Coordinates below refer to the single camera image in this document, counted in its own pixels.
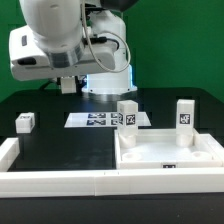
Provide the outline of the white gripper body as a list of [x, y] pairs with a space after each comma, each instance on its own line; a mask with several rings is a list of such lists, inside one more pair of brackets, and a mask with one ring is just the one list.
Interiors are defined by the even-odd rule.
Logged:
[[19, 81], [104, 72], [84, 43], [70, 53], [45, 53], [36, 45], [28, 26], [10, 33], [9, 56], [11, 73]]

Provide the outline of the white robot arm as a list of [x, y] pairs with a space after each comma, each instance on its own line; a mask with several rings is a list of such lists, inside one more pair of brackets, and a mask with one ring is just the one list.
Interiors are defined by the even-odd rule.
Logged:
[[134, 94], [126, 26], [114, 13], [137, 1], [19, 0], [26, 25], [9, 36], [13, 77], [102, 101]]

